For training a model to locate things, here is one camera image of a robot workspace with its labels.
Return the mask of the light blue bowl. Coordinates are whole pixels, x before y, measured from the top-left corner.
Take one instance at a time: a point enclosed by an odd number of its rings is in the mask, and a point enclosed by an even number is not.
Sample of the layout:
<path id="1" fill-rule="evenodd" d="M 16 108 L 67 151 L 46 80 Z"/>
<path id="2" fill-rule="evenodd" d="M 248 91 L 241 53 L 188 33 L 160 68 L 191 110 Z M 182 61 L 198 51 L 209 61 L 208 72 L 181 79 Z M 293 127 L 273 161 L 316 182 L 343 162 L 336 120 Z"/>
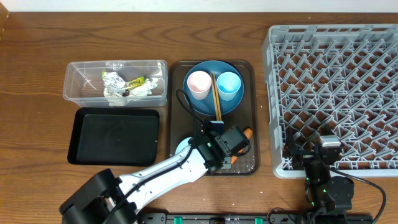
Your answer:
<path id="1" fill-rule="evenodd" d="M 187 147 L 189 145 L 189 140 L 191 140 L 191 137 L 189 138 L 185 138 L 183 141 L 181 141 L 176 150 L 175 150 L 175 154 L 178 154 L 180 151 L 182 151 L 185 147 Z"/>

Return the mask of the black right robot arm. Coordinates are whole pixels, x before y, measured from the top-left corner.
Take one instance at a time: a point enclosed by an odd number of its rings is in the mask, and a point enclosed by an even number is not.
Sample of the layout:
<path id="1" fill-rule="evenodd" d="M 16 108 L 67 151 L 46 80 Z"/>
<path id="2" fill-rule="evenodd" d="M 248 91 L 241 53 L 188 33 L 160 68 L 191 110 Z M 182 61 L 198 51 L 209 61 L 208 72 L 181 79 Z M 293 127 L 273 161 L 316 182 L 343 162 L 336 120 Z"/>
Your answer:
<path id="1" fill-rule="evenodd" d="M 311 149 L 299 149 L 292 130 L 287 128 L 284 154 L 292 158 L 293 165 L 305 170 L 305 193 L 312 208 L 297 215 L 294 223 L 372 223 L 366 215 L 348 216 L 352 209 L 354 182 L 346 176 L 331 176 L 331 165 L 343 148 L 338 136 L 320 136 Z"/>

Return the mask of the foil snack wrapper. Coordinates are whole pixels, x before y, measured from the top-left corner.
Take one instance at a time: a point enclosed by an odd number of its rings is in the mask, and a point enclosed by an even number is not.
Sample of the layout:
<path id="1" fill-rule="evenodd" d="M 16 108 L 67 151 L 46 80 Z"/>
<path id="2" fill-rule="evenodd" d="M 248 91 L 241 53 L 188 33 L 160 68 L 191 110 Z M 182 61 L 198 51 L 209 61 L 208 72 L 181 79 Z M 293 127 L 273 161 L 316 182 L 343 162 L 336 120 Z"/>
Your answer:
<path id="1" fill-rule="evenodd" d="M 127 92 L 144 84 L 144 77 L 127 82 L 117 72 L 102 72 L 101 77 L 106 96 L 124 96 Z"/>

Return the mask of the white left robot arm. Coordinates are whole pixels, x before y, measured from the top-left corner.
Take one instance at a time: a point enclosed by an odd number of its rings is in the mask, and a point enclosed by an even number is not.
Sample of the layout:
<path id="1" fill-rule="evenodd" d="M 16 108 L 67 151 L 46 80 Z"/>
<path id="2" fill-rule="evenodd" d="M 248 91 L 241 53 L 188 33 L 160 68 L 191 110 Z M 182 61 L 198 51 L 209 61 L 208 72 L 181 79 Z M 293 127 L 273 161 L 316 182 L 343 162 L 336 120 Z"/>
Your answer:
<path id="1" fill-rule="evenodd" d="M 60 206 L 63 223 L 137 223 L 139 212 L 168 191 L 221 168 L 231 150 L 217 137 L 189 144 L 154 166 L 115 177 L 102 170 Z"/>

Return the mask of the white tissue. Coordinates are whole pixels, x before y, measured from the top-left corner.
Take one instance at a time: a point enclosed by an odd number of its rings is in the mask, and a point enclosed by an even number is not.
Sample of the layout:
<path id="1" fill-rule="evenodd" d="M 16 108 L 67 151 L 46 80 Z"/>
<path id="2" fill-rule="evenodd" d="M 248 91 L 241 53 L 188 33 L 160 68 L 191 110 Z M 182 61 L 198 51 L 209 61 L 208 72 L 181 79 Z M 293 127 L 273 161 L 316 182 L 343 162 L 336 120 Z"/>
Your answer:
<path id="1" fill-rule="evenodd" d="M 126 106 L 127 101 L 124 96 L 119 93 L 110 92 L 107 88 L 103 91 L 104 98 L 108 101 L 110 107 Z"/>
<path id="2" fill-rule="evenodd" d="M 157 88 L 158 78 L 140 77 L 126 83 L 126 90 L 132 96 L 147 96 L 152 94 L 152 90 Z"/>

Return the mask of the orange carrot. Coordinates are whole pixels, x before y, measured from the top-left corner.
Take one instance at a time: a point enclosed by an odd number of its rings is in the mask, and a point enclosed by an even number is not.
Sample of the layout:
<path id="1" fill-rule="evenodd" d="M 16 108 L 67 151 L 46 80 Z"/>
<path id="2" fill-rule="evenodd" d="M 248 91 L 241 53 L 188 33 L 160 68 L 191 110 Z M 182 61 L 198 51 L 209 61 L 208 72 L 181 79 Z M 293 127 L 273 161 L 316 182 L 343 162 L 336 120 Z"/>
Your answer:
<path id="1" fill-rule="evenodd" d="M 246 129 L 244 130 L 244 134 L 245 134 L 245 136 L 250 140 L 251 137 L 252 137 L 252 129 L 251 129 L 251 128 L 246 128 Z M 231 163 L 234 164 L 234 163 L 236 162 L 237 159 L 238 159 L 238 157 L 232 156 L 232 157 L 231 157 Z"/>

